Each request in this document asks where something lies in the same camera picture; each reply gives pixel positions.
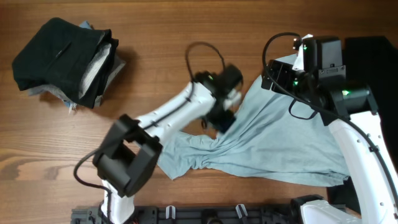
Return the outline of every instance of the wooden table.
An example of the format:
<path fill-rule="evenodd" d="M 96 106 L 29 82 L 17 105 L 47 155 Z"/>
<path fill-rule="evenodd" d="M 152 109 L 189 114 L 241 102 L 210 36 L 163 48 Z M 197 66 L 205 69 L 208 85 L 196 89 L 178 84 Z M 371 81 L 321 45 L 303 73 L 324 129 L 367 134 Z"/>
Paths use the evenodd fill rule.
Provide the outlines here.
<path fill-rule="evenodd" d="M 189 81 L 183 59 L 195 40 L 217 46 L 244 74 L 244 90 L 261 71 L 267 39 L 279 32 L 305 35 L 386 35 L 398 44 L 397 1 L 0 1 L 0 223 L 69 223 L 73 208 L 97 206 L 103 191 L 84 187 L 73 166 L 101 142 L 121 114 L 155 109 Z M 51 95 L 28 97 L 12 77 L 11 62 L 52 17 L 74 24 L 88 20 L 112 29 L 126 67 L 106 92 L 100 108 L 68 114 Z M 278 40 L 269 58 L 292 54 L 290 38 Z M 221 70 L 210 50 L 193 53 L 194 70 Z M 198 122 L 186 131 L 203 134 Z M 87 162 L 80 171 L 100 183 Z M 171 181 L 159 168 L 137 194 L 137 205 L 236 205 L 285 203 L 325 189 L 217 170 L 190 170 Z"/>

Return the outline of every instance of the folded shirt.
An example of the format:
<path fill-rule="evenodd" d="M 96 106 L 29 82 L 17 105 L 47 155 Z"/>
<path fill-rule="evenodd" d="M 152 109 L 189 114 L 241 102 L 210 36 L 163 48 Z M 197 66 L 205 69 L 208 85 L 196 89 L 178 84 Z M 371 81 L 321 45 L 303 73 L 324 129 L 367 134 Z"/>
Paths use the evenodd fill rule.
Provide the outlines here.
<path fill-rule="evenodd" d="M 110 30 L 84 29 L 59 18 L 49 20 L 12 63 L 19 89 L 47 85 L 47 91 L 65 101 L 94 107 L 112 73 L 118 40 L 111 36 Z M 29 94 L 42 91 L 37 88 Z"/>

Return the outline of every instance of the green led light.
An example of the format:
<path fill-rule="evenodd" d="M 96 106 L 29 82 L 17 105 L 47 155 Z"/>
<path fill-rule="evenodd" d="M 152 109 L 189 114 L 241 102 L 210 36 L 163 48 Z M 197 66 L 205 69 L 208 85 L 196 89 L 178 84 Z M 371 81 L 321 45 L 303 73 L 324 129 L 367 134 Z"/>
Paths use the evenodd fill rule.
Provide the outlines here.
<path fill-rule="evenodd" d="M 348 91 L 348 90 L 343 90 L 343 91 L 341 91 L 342 92 L 342 94 L 343 94 L 343 96 L 346 96 L 346 95 L 348 95 L 348 94 L 350 94 L 351 92 L 350 91 Z"/>

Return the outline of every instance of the black cable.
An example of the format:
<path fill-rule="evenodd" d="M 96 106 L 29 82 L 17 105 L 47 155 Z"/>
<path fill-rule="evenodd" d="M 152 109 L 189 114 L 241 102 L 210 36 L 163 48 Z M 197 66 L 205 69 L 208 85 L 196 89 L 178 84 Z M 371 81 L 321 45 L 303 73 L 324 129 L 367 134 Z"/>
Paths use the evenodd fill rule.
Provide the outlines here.
<path fill-rule="evenodd" d="M 153 126 L 156 126 L 159 122 L 161 122 L 161 121 L 164 120 L 165 118 L 169 117 L 171 114 L 175 113 L 175 112 L 178 111 L 179 109 L 181 109 L 181 108 L 182 108 L 183 106 L 185 106 L 188 102 L 191 102 L 191 97 L 192 97 L 193 93 L 195 92 L 195 84 L 194 84 L 195 78 L 194 78 L 194 76 L 193 76 L 193 72 L 192 72 L 192 69 L 191 69 L 190 62 L 189 62 L 189 53 L 190 53 L 190 51 L 191 51 L 192 48 L 194 48 L 194 47 L 196 47 L 196 46 L 199 46 L 199 45 L 204 45 L 204 46 L 207 46 L 207 47 L 213 49 L 213 50 L 218 54 L 218 56 L 220 57 L 221 63 L 223 64 L 223 70 L 225 70 L 224 58 L 223 58 L 223 56 L 220 54 L 220 52 L 218 51 L 218 49 L 217 49 L 215 46 L 213 46 L 213 45 L 211 45 L 211 44 L 209 44 L 209 43 L 206 43 L 206 42 L 194 42 L 194 43 L 190 44 L 190 45 L 187 47 L 187 49 L 185 50 L 185 62 L 187 63 L 187 68 L 188 68 L 188 72 L 189 72 L 189 76 L 190 76 L 190 78 L 191 78 L 191 84 L 192 84 L 192 85 L 191 85 L 191 92 L 190 92 L 190 94 L 188 95 L 188 97 L 185 99 L 185 101 L 184 101 L 180 106 L 178 106 L 178 107 L 176 107 L 175 109 L 173 109 L 172 111 L 168 112 L 166 115 L 162 116 L 162 117 L 159 118 L 157 121 L 154 121 L 154 122 L 151 123 L 150 125 L 144 127 L 144 128 L 143 128 L 144 130 L 145 130 L 145 129 L 148 129 L 148 128 L 151 128 L 151 127 L 153 127 Z M 111 143 L 109 143 L 109 145 L 116 144 L 117 142 L 118 142 L 118 141 L 111 142 Z M 105 191 L 107 192 L 107 197 L 108 197 L 108 203 L 107 203 L 107 210 L 108 210 L 108 211 L 107 211 L 107 217 L 108 217 L 108 224 L 111 224 L 111 218 L 110 218 L 110 217 L 111 217 L 111 195 L 112 195 L 112 191 L 111 191 L 109 188 L 104 187 L 104 186 L 102 186 L 102 185 L 97 185 L 97 184 L 92 184 L 92 183 L 85 182 L 84 180 L 81 180 L 80 177 L 79 177 L 78 174 L 77 174 L 77 171 L 78 171 L 78 169 L 80 168 L 80 166 L 81 166 L 88 158 L 90 158 L 91 156 L 93 156 L 94 154 L 96 154 L 100 149 L 103 149 L 103 148 L 105 148 L 105 147 L 99 147 L 99 148 L 95 149 L 94 151 L 91 151 L 91 152 L 90 152 L 89 154 L 87 154 L 85 157 L 81 158 L 80 161 L 76 164 L 76 166 L 75 166 L 75 168 L 74 168 L 74 170 L 73 170 L 73 176 L 75 177 L 75 179 L 76 179 L 79 183 L 81 183 L 81 184 L 83 184 L 83 185 L 85 185 L 85 186 L 87 186 L 87 187 L 94 187 L 94 188 L 97 188 L 97 189 L 103 189 L 103 190 L 105 190 Z"/>
<path fill-rule="evenodd" d="M 293 105 L 294 105 L 296 102 L 297 102 L 296 100 L 292 100 L 292 102 L 290 103 L 290 106 L 289 106 L 289 113 L 290 113 L 290 115 L 291 115 L 292 117 L 297 118 L 297 119 L 302 119 L 302 120 L 311 120 L 312 118 L 314 118 L 314 117 L 318 114 L 318 112 L 314 111 L 314 112 L 313 112 L 309 117 L 307 117 L 307 118 L 301 118 L 301 117 L 299 117 L 299 116 L 294 115 L 294 114 L 292 113 L 292 108 L 293 108 Z"/>
<path fill-rule="evenodd" d="M 163 121 L 164 119 L 168 118 L 171 114 L 174 114 L 176 111 L 178 111 L 178 110 L 181 109 L 183 106 L 185 106 L 188 102 L 191 102 L 191 97 L 192 97 L 193 93 L 195 92 L 195 84 L 194 84 L 194 82 L 195 82 L 195 77 L 193 76 L 193 72 L 192 72 L 192 69 L 191 69 L 190 62 L 189 62 L 189 53 L 191 52 L 192 48 L 194 48 L 194 47 L 196 47 L 196 46 L 199 46 L 199 45 L 204 45 L 204 46 L 207 46 L 207 47 L 213 49 L 213 50 L 218 54 L 218 56 L 219 56 L 220 59 L 221 59 L 221 63 L 223 64 L 223 70 L 225 69 L 224 58 L 223 58 L 223 56 L 220 54 L 220 52 L 218 51 L 218 49 L 217 49 L 215 46 L 213 46 L 213 45 L 211 45 L 211 44 L 209 44 L 209 43 L 206 43 L 206 42 L 194 42 L 194 43 L 190 44 L 190 45 L 187 47 L 187 49 L 185 50 L 185 62 L 187 63 L 188 73 L 189 73 L 189 76 L 190 76 L 190 78 L 191 78 L 191 84 L 192 84 L 192 85 L 191 85 L 191 92 L 189 93 L 188 97 L 185 99 L 185 101 L 184 101 L 183 103 L 181 103 L 178 107 L 176 107 L 176 108 L 173 109 L 172 111 L 170 111 L 170 112 L 168 112 L 167 114 L 163 115 L 163 116 L 162 116 L 161 118 L 159 118 L 157 121 L 154 121 L 154 122 L 152 122 L 150 125 L 144 127 L 144 128 L 143 128 L 144 130 L 147 130 L 148 128 L 151 128 L 151 127 L 153 127 L 153 126 L 156 126 L 159 122 L 161 122 L 161 121 Z"/>
<path fill-rule="evenodd" d="M 317 111 L 317 112 L 320 112 L 320 113 L 326 113 L 326 114 L 328 114 L 328 115 L 330 115 L 330 116 L 334 116 L 335 118 L 338 118 L 338 119 L 344 121 L 345 123 L 347 123 L 348 125 L 350 125 L 353 129 L 355 129 L 355 131 L 357 131 L 357 132 L 366 140 L 366 142 L 370 145 L 370 148 L 372 149 L 372 152 L 375 153 L 377 159 L 379 160 L 380 165 L 381 165 L 381 167 L 382 167 L 382 169 L 383 169 L 383 171 L 384 171 L 384 173 L 385 173 L 385 175 L 386 175 L 388 184 L 389 184 L 389 186 L 390 186 L 390 188 L 391 188 L 391 193 L 392 193 L 392 196 L 393 196 L 393 198 L 394 198 L 395 205 L 398 206 L 398 193 L 397 193 L 397 190 L 396 190 L 394 181 L 392 180 L 392 177 L 391 177 L 391 174 L 390 174 L 390 172 L 389 172 L 389 170 L 388 170 L 388 168 L 387 168 L 386 162 L 384 161 L 384 159 L 382 158 L 382 156 L 381 156 L 381 154 L 380 154 L 379 148 L 369 139 L 369 137 L 368 137 L 357 125 L 355 125 L 354 123 L 352 123 L 349 119 L 345 118 L 344 116 L 340 116 L 340 115 L 338 115 L 338 114 L 336 114 L 336 113 L 334 113 L 334 112 L 331 112 L 331 111 L 328 111 L 328 110 L 326 110 L 326 109 L 323 109 L 323 108 L 321 108 L 321 107 L 319 107 L 319 106 L 315 106 L 315 105 L 313 105 L 313 104 L 311 104 L 311 103 L 309 103 L 309 102 L 307 102 L 307 101 L 305 101 L 305 100 L 303 100 L 303 99 L 301 99 L 301 98 L 299 98 L 299 97 L 297 97 L 297 96 L 291 94 L 291 92 L 289 92 L 289 91 L 287 91 L 285 88 L 281 87 L 281 86 L 271 77 L 271 75 L 270 75 L 270 74 L 271 74 L 271 71 L 269 70 L 269 67 L 267 66 L 267 61 L 266 61 L 267 50 L 268 50 L 268 47 L 270 46 L 270 44 L 271 44 L 271 42 L 272 42 L 273 40 L 275 40 L 275 39 L 278 38 L 278 37 L 282 37 L 282 36 L 294 36 L 294 37 L 298 37 L 299 39 L 301 39 L 300 35 L 298 35 L 298 34 L 296 34 L 296 33 L 293 33 L 293 32 L 284 32 L 284 33 L 280 33 L 280 34 L 274 35 L 273 37 L 271 37 L 271 38 L 267 41 L 266 45 L 264 46 L 264 50 L 262 51 L 262 66 L 264 67 L 264 71 L 265 71 L 266 75 L 269 77 L 269 79 L 271 80 L 271 82 L 272 82 L 280 91 L 282 91 L 285 95 L 288 95 L 288 96 L 292 97 L 293 99 L 297 100 L 298 102 L 301 102 L 301 103 L 303 103 L 303 104 L 305 104 L 305 105 L 310 106 L 314 111 Z"/>
<path fill-rule="evenodd" d="M 75 166 L 75 168 L 74 168 L 74 170 L 73 170 L 73 176 L 75 177 L 75 179 L 76 179 L 79 183 L 83 184 L 84 186 L 87 186 L 87 187 L 94 187 L 94 188 L 96 188 L 96 189 L 103 189 L 103 190 L 105 190 L 105 191 L 107 192 L 108 203 L 107 203 L 106 216 L 107 216 L 107 218 L 108 218 L 108 224 L 111 224 L 111 196 L 112 196 L 112 191 L 111 191 L 109 188 L 104 187 L 104 186 L 102 186 L 102 185 L 92 184 L 92 183 L 85 182 L 84 180 L 80 179 L 80 177 L 79 177 L 78 174 L 77 174 L 77 170 L 79 169 L 79 167 L 80 167 L 88 158 L 90 158 L 90 157 L 93 156 L 95 153 L 97 153 L 100 149 L 101 149 L 101 148 L 99 147 L 99 148 L 97 148 L 97 149 L 91 151 L 89 154 L 85 155 L 83 158 L 81 158 L 80 161 L 76 164 L 76 166 Z"/>

